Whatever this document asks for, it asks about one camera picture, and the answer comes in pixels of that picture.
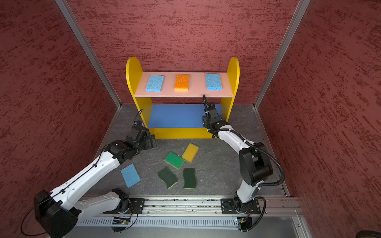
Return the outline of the plain yellow foam sponge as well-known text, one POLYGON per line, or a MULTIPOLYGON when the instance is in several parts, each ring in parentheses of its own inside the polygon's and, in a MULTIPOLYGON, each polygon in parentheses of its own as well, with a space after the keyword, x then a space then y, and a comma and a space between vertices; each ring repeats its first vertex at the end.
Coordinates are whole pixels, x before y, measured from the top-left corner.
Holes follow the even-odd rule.
POLYGON ((199 147, 190 143, 184 153, 182 154, 182 158, 188 162, 192 162, 198 153, 199 147))

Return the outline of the dark green wavy sponge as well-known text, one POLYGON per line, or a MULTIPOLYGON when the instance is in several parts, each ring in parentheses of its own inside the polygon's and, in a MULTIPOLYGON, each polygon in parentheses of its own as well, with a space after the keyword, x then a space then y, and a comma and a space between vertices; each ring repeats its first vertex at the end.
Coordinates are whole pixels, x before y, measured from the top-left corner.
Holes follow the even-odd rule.
POLYGON ((183 189, 194 190, 196 188, 196 177, 194 168, 185 168, 183 171, 184 187, 183 189))
POLYGON ((178 182, 177 176, 168 167, 161 169, 158 176, 166 184, 167 189, 172 188, 178 182))

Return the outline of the orange scourer yellow sponge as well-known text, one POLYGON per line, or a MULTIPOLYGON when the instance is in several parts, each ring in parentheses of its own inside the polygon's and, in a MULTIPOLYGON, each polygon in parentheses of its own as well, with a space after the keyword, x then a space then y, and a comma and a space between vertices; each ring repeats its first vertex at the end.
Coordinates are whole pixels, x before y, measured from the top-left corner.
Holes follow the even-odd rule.
POLYGON ((189 75, 177 74, 175 78, 174 90, 176 92, 188 92, 189 90, 189 75))

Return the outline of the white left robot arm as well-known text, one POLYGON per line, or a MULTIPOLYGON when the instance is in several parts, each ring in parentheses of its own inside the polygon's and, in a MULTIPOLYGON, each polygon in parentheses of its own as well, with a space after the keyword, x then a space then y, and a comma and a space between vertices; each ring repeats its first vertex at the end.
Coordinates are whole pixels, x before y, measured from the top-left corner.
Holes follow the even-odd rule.
POLYGON ((143 150, 156 147, 156 138, 141 125, 132 126, 125 140, 106 145, 87 167, 52 191, 42 190, 34 197, 36 221, 52 238, 62 238, 78 223, 95 215, 114 211, 129 214, 133 206, 129 196, 120 189, 81 200, 97 182, 143 150))

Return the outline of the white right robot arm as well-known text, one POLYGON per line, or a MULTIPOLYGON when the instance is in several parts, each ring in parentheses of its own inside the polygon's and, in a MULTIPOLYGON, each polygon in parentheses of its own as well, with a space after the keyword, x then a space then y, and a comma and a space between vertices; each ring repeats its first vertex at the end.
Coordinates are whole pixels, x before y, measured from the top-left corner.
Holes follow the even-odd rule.
POLYGON ((235 131, 220 116, 214 103, 204 103, 205 116, 202 124, 212 137, 225 141, 239 156, 240 174, 243 179, 234 194, 233 207, 241 214, 250 210, 255 196, 262 187, 277 186, 275 182, 266 182, 273 175, 271 159, 265 151, 265 145, 255 144, 235 131))

